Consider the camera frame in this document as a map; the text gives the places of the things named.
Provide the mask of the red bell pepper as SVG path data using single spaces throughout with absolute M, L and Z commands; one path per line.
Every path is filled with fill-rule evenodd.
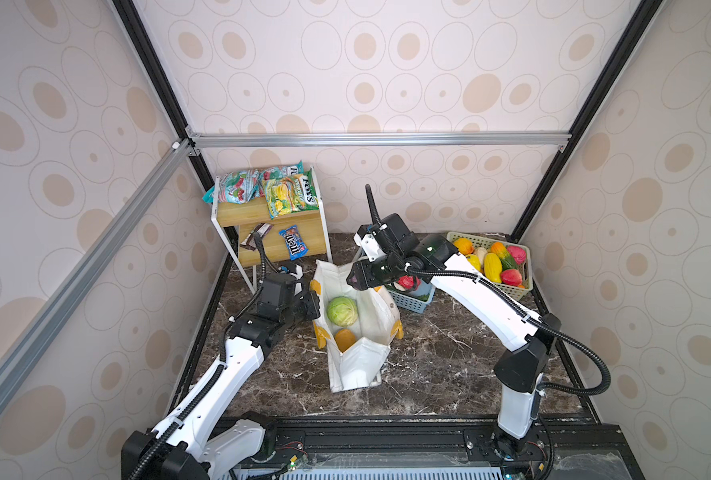
M 411 292 L 417 290 L 421 284 L 421 280 L 415 276 L 401 276 L 393 282 L 393 287 L 401 292 Z

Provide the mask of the green cabbage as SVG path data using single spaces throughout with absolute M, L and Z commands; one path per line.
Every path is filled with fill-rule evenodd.
M 347 328 L 359 321 L 357 302 L 346 296 L 332 298 L 326 308 L 328 321 L 341 328 Z

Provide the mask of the orange potato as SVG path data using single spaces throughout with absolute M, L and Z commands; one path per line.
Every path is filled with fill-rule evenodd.
M 334 341 L 340 353 L 347 352 L 357 341 L 359 336 L 355 335 L 350 329 L 342 328 L 334 334 Z

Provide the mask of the white grocery bag yellow handles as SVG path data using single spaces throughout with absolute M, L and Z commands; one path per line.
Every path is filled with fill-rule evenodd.
M 313 321 L 316 343 L 327 354 L 329 387 L 333 393 L 369 388 L 381 384 L 381 368 L 391 353 L 391 342 L 403 337 L 399 308 L 389 290 L 377 287 L 357 291 L 346 282 L 349 266 L 318 260 L 310 290 L 320 300 L 320 317 Z M 340 353 L 334 334 L 341 330 L 326 317 L 328 302 L 346 296 L 357 302 L 359 321 L 347 327 L 359 341 Z

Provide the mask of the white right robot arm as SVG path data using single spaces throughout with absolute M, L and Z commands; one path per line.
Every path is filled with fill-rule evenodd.
M 365 258 L 354 262 L 347 284 L 359 291 L 387 286 L 407 276 L 429 282 L 475 314 L 505 346 L 495 364 L 501 384 L 499 436 L 519 441 L 539 416 L 539 399 L 547 390 L 576 396 L 597 396 L 611 386 L 611 372 L 601 356 L 561 331 L 557 316 L 539 314 L 508 296 L 495 282 L 475 270 L 449 240 L 439 234 L 423 239 L 409 230 L 397 214 L 379 215 L 373 192 L 365 191 L 371 221 L 361 226 L 355 243 Z M 577 388 L 545 380 L 543 370 L 555 342 L 573 346 L 601 374 L 595 387 Z

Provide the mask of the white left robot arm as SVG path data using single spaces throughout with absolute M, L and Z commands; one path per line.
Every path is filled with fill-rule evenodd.
M 316 293 L 295 262 L 275 266 L 259 234 L 260 280 L 249 302 L 223 331 L 217 358 L 187 396 L 149 432 L 134 432 L 121 449 L 124 479 L 229 479 L 251 457 L 275 454 L 272 419 L 248 412 L 214 430 L 240 388 L 291 326 L 317 316 Z

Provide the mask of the green mint snack bag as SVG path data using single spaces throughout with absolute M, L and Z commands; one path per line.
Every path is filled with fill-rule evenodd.
M 299 196 L 301 197 L 301 203 L 303 206 L 302 211 L 317 210 L 319 208 L 319 202 L 314 187 L 312 171 L 305 170 L 303 163 L 298 162 L 295 165 L 286 166 L 283 170 L 281 170 L 279 178 L 286 176 L 294 176 L 296 178 L 296 188 L 299 191 Z

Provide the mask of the yellow candy snack bag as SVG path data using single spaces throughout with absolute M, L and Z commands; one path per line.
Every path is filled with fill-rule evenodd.
M 262 188 L 271 219 L 303 210 L 294 176 L 266 180 Z

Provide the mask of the blue plastic basket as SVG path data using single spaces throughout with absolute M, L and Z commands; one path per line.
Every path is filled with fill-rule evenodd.
M 423 282 L 413 291 L 399 291 L 393 286 L 387 286 L 387 290 L 398 308 L 417 314 L 423 314 L 435 296 L 435 286 Z

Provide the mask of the blue candy packet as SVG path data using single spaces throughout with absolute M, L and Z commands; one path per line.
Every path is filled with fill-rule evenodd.
M 303 258 L 309 252 L 297 225 L 291 225 L 279 231 L 278 234 L 284 242 L 290 261 Z

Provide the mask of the orange fruit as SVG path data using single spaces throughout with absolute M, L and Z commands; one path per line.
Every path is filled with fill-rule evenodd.
M 457 240 L 453 241 L 453 245 L 457 248 L 457 250 L 459 250 L 459 253 L 464 256 L 475 253 L 475 246 L 473 245 L 473 242 L 467 238 L 457 238 Z

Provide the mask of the white wooden two-tier shelf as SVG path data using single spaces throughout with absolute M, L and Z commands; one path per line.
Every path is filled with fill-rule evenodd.
M 274 219 L 270 217 L 266 201 L 263 198 L 255 198 L 245 204 L 220 202 L 218 196 L 222 191 L 223 180 L 220 177 L 215 178 L 212 201 L 210 202 L 210 220 L 251 293 L 255 292 L 257 288 L 260 266 L 259 253 L 240 247 L 239 244 L 260 224 L 270 225 L 269 232 L 262 240 L 270 261 L 281 262 L 289 258 L 286 244 L 278 232 L 296 226 L 302 241 L 308 248 L 307 257 L 325 254 L 327 261 L 333 262 L 325 209 L 319 193 L 316 171 L 314 168 L 310 168 L 308 172 L 312 192 L 318 201 L 318 209 L 291 213 Z

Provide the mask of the yellow mango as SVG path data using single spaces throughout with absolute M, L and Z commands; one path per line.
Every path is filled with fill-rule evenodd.
M 485 254 L 485 257 L 483 257 L 483 273 L 485 277 L 493 283 L 501 284 L 501 272 L 503 272 L 503 268 L 501 268 L 499 258 L 491 252 Z

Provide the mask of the horizontal aluminium rail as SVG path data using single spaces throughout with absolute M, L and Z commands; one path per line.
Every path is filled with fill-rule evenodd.
M 569 140 L 571 134 L 564 131 L 194 134 L 191 138 L 199 149 L 565 145 Z

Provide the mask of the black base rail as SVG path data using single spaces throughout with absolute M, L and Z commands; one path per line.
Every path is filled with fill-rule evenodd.
M 495 451 L 495 420 L 477 418 L 282 418 L 276 453 L 247 458 L 229 479 L 641 479 L 621 428 L 547 415 L 525 451 Z

